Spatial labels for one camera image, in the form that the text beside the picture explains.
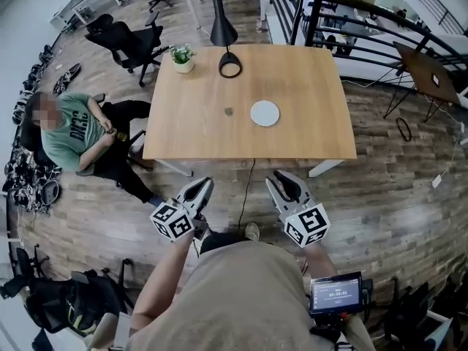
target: brown t-shirt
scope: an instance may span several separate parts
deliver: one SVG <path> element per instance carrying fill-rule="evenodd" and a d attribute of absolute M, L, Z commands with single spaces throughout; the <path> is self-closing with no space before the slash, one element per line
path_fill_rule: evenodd
<path fill-rule="evenodd" d="M 171 307 L 129 340 L 127 351 L 330 351 L 314 336 L 301 271 L 287 251 L 241 242 L 201 255 Z M 375 351 L 358 317 L 347 339 Z"/>

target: black pants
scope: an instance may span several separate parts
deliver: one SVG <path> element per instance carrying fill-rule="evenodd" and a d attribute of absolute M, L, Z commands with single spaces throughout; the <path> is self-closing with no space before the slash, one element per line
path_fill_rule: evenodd
<path fill-rule="evenodd" d="M 130 149 L 130 121 L 134 118 L 147 118 L 150 106 L 150 103 L 138 100 L 127 100 L 116 104 L 106 102 L 102 106 L 102 112 L 110 119 L 113 127 L 119 132 L 126 133 L 128 139 L 126 142 L 116 139 L 107 152 L 96 161 L 93 173 L 93 176 L 119 182 L 125 191 L 144 203 L 153 197 L 153 192 L 145 186 L 127 163 L 127 155 Z"/>
<path fill-rule="evenodd" d="M 239 242 L 250 241 L 250 239 L 243 236 L 239 236 L 234 233 L 216 233 L 212 232 L 209 236 L 205 238 L 200 248 L 200 254 L 203 254 L 219 247 L 229 246 L 231 244 L 236 244 Z"/>

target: white disc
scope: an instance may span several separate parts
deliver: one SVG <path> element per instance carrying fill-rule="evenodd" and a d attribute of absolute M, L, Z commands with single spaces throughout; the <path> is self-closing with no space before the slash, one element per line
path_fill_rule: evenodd
<path fill-rule="evenodd" d="M 261 100 L 252 105 L 250 118 L 260 126 L 271 126 L 279 120 L 279 109 L 276 104 Z"/>

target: forearm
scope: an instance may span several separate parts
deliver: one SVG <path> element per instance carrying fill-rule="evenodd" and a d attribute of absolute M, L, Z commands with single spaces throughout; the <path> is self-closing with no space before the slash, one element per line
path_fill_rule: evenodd
<path fill-rule="evenodd" d="M 312 278 L 336 276 L 338 271 L 320 242 L 304 248 Z"/>
<path fill-rule="evenodd" d="M 173 302 L 177 284 L 184 269 L 188 245 L 171 244 L 138 296 L 132 315 L 132 328 L 144 328 Z"/>
<path fill-rule="evenodd" d="M 92 164 L 104 148 L 105 146 L 102 144 L 102 141 L 98 140 L 90 147 L 90 149 L 83 152 L 80 156 L 80 165 L 78 167 L 78 171 L 80 172 L 85 170 L 90 164 Z"/>
<path fill-rule="evenodd" d="M 88 99 L 88 109 L 91 112 L 91 114 L 96 117 L 98 121 L 102 121 L 105 118 L 104 113 L 101 110 L 101 107 L 99 104 L 97 104 L 97 101 L 94 100 L 92 97 Z"/>

